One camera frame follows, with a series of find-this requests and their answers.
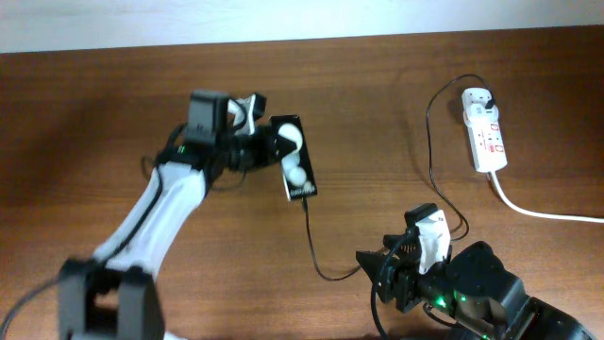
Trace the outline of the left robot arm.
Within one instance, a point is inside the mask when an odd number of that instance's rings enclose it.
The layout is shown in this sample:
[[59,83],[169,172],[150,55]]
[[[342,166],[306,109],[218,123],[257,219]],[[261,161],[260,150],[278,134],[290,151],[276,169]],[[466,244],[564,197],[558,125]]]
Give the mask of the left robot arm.
[[228,169],[244,174],[298,152],[304,137],[295,115],[258,125],[265,99],[253,93],[195,91],[187,122],[169,135],[147,187],[120,227],[87,260],[69,259],[59,282],[59,338],[173,338],[156,280],[190,214]]

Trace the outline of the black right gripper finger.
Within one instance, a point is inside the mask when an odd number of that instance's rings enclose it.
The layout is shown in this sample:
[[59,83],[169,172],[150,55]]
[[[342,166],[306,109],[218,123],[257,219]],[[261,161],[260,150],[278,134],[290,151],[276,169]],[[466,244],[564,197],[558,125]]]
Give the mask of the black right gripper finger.
[[403,234],[386,234],[382,244],[394,253],[413,253],[415,250],[415,235],[411,232]]
[[390,285],[392,283],[392,269],[387,255],[372,251],[357,251],[356,260],[361,269],[367,274],[369,280],[375,285]]

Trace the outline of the black smartphone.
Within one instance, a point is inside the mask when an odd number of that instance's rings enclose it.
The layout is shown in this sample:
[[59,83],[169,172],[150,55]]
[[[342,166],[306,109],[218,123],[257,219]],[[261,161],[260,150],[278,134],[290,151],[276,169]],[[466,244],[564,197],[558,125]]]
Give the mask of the black smartphone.
[[277,135],[297,142],[297,151],[279,161],[288,200],[293,201],[316,196],[318,187],[299,116],[272,116],[269,122]]

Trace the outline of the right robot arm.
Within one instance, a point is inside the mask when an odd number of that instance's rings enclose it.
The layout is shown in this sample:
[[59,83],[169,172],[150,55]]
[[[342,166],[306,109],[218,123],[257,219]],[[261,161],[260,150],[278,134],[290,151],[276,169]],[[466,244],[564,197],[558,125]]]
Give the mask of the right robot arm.
[[395,302],[406,313],[421,304],[454,321],[448,323],[449,339],[574,339],[595,337],[572,315],[527,294],[519,277],[507,271],[492,248],[478,241],[457,256],[445,258],[420,272],[420,257],[427,250],[419,233],[386,235],[386,249],[358,251],[356,260],[372,282],[370,306],[377,331],[384,330],[377,301]]

